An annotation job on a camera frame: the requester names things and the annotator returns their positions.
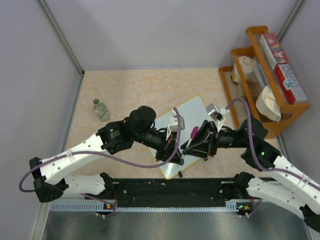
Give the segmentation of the purple-capped whiteboard marker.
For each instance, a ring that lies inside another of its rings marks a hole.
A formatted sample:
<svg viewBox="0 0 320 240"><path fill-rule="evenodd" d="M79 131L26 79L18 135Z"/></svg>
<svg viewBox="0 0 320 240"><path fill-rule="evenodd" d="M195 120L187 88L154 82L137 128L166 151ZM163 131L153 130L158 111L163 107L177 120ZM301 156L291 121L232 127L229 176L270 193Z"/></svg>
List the purple-capped whiteboard marker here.
<svg viewBox="0 0 320 240"><path fill-rule="evenodd" d="M190 144L191 144L191 142L193 141L193 139L195 138L198 130L199 130L199 127L198 127L198 126L195 126L195 127L192 129L188 140L181 145L181 157L182 157L182 159L185 158L185 154L183 153L183 151L190 146Z"/></svg>

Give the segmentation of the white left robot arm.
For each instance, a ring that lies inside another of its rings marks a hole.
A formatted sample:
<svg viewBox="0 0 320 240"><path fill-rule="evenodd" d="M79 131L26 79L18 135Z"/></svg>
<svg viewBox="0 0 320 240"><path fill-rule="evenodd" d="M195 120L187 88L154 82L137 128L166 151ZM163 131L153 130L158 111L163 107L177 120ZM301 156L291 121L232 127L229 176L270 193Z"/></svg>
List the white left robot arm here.
<svg viewBox="0 0 320 240"><path fill-rule="evenodd" d="M34 157L29 161L33 176L33 191L41 203L48 203L64 195L87 194L109 198L114 191L112 178L105 172L98 175L74 175L73 172L105 157L117 162L153 169L167 163L182 165L184 160L179 150L183 117L173 109L174 132L168 126L155 127L156 112L149 106L140 106L123 120L108 123L82 143L51 158ZM155 150L154 165L133 163L115 156L130 149L134 143Z"/></svg>

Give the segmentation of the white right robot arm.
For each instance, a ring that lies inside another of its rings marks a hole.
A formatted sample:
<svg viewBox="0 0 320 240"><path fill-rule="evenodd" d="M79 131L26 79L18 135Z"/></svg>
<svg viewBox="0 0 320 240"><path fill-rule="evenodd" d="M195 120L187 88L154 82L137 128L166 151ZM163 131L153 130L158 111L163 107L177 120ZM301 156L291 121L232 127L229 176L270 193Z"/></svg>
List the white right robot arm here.
<svg viewBox="0 0 320 240"><path fill-rule="evenodd" d="M265 141L268 131L254 117L232 130L223 126L218 129L213 121L204 120L191 141L182 146L184 155L207 160L219 148L244 148L241 158L252 168L267 173L281 183L281 189L258 177L241 172L234 177L233 192L239 198L254 197L266 200L294 213L304 223L320 230L320 185L296 168L270 143Z"/></svg>

